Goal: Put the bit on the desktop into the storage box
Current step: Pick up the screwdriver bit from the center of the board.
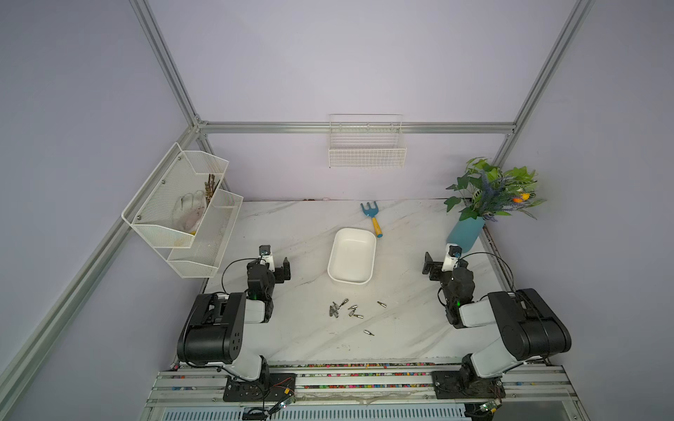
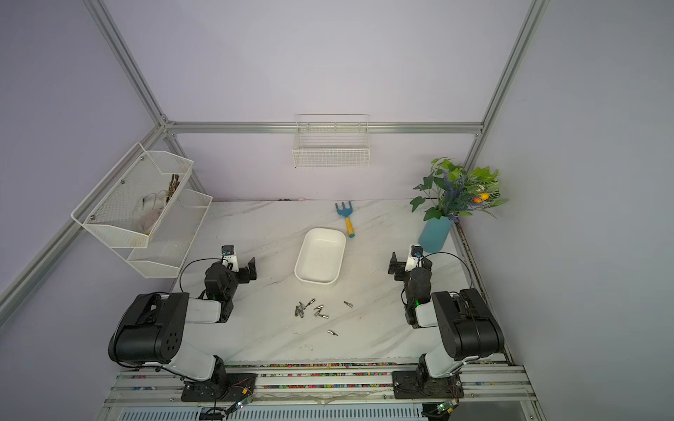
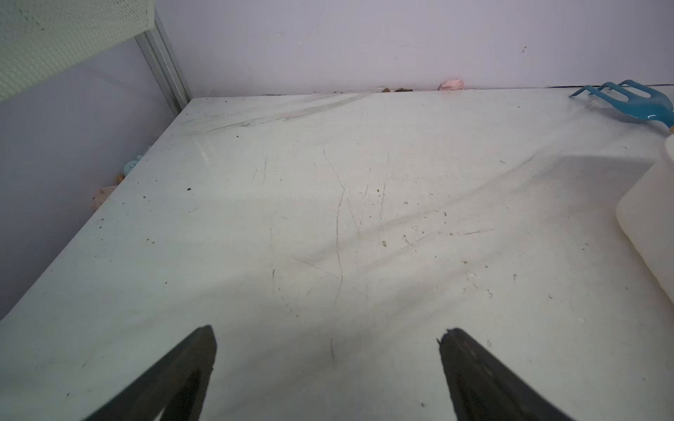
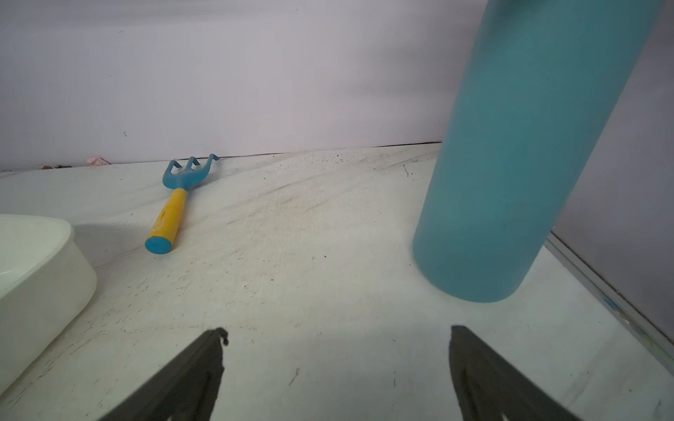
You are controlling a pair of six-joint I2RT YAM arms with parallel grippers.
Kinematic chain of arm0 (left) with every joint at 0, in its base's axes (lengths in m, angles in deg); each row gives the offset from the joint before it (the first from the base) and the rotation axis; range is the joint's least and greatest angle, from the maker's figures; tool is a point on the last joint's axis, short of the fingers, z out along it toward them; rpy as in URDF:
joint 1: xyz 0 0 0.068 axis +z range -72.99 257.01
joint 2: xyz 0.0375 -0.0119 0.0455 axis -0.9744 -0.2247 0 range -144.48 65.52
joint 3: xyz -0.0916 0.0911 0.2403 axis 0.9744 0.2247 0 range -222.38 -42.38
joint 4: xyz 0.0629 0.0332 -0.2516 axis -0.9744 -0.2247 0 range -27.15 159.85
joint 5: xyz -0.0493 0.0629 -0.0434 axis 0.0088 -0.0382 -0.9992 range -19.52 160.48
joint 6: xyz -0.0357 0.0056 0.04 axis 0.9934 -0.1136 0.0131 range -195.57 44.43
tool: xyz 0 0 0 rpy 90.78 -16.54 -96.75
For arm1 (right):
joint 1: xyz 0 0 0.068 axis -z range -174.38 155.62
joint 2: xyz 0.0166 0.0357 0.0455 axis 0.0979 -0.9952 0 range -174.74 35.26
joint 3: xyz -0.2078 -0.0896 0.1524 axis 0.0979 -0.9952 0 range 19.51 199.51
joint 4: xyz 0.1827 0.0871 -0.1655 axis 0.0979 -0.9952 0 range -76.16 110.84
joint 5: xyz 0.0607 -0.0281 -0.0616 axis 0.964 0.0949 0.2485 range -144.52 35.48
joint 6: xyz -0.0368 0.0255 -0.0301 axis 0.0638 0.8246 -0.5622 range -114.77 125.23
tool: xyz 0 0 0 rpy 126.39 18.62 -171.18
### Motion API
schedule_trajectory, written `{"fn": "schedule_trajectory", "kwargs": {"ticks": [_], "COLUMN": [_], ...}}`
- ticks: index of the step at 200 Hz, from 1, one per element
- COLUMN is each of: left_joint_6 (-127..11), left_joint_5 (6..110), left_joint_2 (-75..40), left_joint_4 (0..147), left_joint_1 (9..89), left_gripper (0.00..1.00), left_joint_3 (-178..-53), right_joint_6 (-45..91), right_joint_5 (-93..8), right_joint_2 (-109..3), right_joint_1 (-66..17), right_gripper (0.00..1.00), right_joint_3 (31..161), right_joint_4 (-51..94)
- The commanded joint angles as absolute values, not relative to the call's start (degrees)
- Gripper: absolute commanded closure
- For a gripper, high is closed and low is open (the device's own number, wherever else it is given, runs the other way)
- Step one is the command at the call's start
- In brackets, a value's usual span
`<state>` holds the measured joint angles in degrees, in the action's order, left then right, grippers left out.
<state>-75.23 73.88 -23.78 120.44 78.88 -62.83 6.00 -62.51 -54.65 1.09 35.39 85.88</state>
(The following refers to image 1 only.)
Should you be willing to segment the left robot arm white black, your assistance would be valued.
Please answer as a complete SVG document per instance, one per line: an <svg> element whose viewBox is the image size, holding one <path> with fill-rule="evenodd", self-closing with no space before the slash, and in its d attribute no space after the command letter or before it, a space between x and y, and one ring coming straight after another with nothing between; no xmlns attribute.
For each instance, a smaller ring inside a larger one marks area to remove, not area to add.
<svg viewBox="0 0 674 421"><path fill-rule="evenodd" d="M291 279L291 263L273 265L270 256L247 261L247 289L200 294L177 340L177 358L196 368L219 366L240 382L260 382L265 358L245 349L245 325L266 324L274 310L277 284Z"/></svg>

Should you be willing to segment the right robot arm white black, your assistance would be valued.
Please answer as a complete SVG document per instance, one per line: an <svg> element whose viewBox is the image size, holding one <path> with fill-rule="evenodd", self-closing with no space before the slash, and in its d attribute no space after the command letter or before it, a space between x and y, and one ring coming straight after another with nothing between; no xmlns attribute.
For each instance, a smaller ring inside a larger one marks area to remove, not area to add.
<svg viewBox="0 0 674 421"><path fill-rule="evenodd" d="M456 329L496 326L498 338L462 359L457 382L464 388L502 377L526 361L546 359L571 349L570 332L535 289L511 289L474 299L475 276L449 244L442 261L424 255L422 273L440 284L439 302Z"/></svg>

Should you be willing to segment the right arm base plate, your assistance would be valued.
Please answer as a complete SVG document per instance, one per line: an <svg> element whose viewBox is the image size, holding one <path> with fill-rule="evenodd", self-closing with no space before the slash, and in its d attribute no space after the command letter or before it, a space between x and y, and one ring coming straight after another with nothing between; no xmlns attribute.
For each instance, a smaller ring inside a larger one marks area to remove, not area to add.
<svg viewBox="0 0 674 421"><path fill-rule="evenodd" d="M506 395L499 378L484 379L462 371L434 371L431 378L437 399L490 400Z"/></svg>

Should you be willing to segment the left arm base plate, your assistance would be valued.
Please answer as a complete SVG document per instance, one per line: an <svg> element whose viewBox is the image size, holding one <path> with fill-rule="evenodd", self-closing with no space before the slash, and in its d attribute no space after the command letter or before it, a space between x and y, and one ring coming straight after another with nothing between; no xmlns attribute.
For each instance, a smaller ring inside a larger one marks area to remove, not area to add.
<svg viewBox="0 0 674 421"><path fill-rule="evenodd" d="M297 375L292 373L271 373L257 381L231 380L223 394L226 403L277 403L292 396L296 389Z"/></svg>

